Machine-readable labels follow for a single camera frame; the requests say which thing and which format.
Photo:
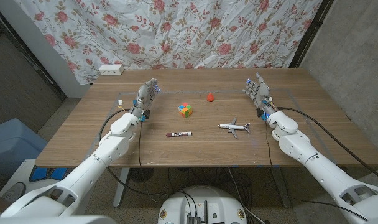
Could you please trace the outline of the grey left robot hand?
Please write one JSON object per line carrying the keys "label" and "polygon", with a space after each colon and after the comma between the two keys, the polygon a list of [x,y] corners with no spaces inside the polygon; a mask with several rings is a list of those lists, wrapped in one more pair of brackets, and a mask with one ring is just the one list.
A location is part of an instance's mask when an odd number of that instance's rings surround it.
{"label": "grey left robot hand", "polygon": [[133,114],[139,121],[144,121],[150,116],[150,107],[155,97],[160,93],[157,79],[152,78],[140,86],[137,96],[133,101],[130,114]]}

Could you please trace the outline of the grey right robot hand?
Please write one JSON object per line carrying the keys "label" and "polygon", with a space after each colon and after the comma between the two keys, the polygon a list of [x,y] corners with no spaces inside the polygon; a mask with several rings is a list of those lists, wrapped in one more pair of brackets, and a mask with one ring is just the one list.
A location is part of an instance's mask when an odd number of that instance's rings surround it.
{"label": "grey right robot hand", "polygon": [[259,72],[256,73],[256,78],[257,81],[247,79],[242,91],[254,102],[257,116],[267,121],[271,114],[278,112],[278,109],[273,104],[269,86]]}

